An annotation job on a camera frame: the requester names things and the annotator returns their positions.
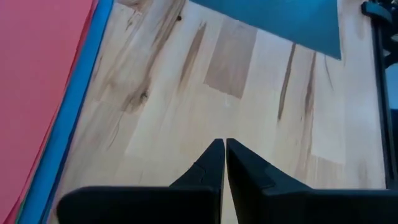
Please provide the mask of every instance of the blue strip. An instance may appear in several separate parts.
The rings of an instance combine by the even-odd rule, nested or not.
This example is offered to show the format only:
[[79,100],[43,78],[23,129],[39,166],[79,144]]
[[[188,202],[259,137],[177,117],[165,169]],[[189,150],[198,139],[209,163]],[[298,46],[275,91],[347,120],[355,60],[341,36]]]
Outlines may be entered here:
[[113,0],[99,0],[49,141],[36,170],[18,223],[46,220],[69,150]]

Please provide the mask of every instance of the red sheet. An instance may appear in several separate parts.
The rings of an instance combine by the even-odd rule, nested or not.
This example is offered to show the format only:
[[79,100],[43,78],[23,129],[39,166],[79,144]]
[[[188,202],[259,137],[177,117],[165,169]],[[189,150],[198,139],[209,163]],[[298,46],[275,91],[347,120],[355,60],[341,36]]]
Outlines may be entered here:
[[[73,69],[75,68],[75,64],[76,64],[76,62],[77,62],[77,60],[79,58],[79,54],[80,54],[81,48],[83,47],[83,45],[85,43],[85,39],[86,39],[88,30],[89,30],[90,24],[91,24],[91,19],[93,18],[93,14],[94,14],[94,11],[95,11],[95,8],[96,8],[97,4],[98,4],[98,0],[93,0],[90,12],[89,12],[89,14],[87,16],[87,19],[86,19],[86,22],[85,22],[85,26],[83,28],[83,32],[81,33],[81,37],[80,37],[79,44],[78,44],[78,50],[76,51],[75,58],[73,59],[72,69],[69,72],[67,83],[69,82],[69,79],[70,79],[70,77],[71,77],[71,75],[73,73]],[[50,126],[47,129],[47,133],[46,133],[46,135],[44,137],[44,140],[42,142],[40,150],[39,150],[39,152],[38,152],[38,154],[37,154],[37,156],[35,158],[34,165],[33,165],[33,167],[30,170],[30,173],[29,173],[28,179],[25,182],[24,188],[22,189],[22,193],[18,197],[17,202],[13,206],[10,214],[8,215],[8,217],[6,218],[6,221],[4,222],[6,224],[15,223],[15,221],[17,220],[17,216],[18,216],[18,213],[20,212],[21,205],[23,205],[23,203],[24,203],[24,200],[25,200],[25,197],[26,197],[27,192],[29,190],[30,184],[31,184],[31,182],[33,180],[35,171],[37,169],[37,166],[39,165],[40,158],[41,158],[41,156],[42,156],[42,154],[44,152],[44,148],[45,148],[45,145],[47,143],[48,136],[51,133],[51,129],[52,129],[53,123],[55,121],[55,118],[57,117],[56,115],[58,114],[58,110],[59,110],[60,106],[61,105],[58,106],[57,112],[54,114],[53,119],[51,120]]]
[[28,189],[91,3],[0,1],[0,223]]

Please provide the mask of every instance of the black frame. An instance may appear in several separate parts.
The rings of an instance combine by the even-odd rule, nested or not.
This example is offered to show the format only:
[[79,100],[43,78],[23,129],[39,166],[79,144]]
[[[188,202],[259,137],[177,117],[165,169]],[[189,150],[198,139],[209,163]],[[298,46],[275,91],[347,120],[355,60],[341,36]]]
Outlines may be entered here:
[[[372,2],[379,3],[381,1],[372,0]],[[382,29],[384,28],[384,24],[380,23],[376,19],[372,19],[371,23],[386,188],[398,189],[397,155],[394,147],[394,137],[392,132],[393,126],[387,92],[386,66],[382,44]]]

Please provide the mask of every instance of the black clamp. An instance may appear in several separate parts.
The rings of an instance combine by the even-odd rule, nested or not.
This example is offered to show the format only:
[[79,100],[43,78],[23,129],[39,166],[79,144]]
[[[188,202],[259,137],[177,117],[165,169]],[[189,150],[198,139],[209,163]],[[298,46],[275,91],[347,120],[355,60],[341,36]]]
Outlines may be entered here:
[[390,53],[384,57],[385,67],[398,63],[398,39],[394,40],[398,37],[398,1],[364,2],[361,10],[381,26],[383,48]]

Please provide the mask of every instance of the wooden floor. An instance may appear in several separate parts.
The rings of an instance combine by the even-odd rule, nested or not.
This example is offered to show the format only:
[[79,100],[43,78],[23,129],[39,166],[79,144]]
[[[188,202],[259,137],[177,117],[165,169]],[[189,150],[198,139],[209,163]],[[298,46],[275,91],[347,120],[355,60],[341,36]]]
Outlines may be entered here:
[[[192,2],[119,0],[56,201],[169,185],[214,138],[312,187],[384,188],[370,21],[361,0],[338,2],[341,61]],[[225,181],[223,223],[237,223]]]

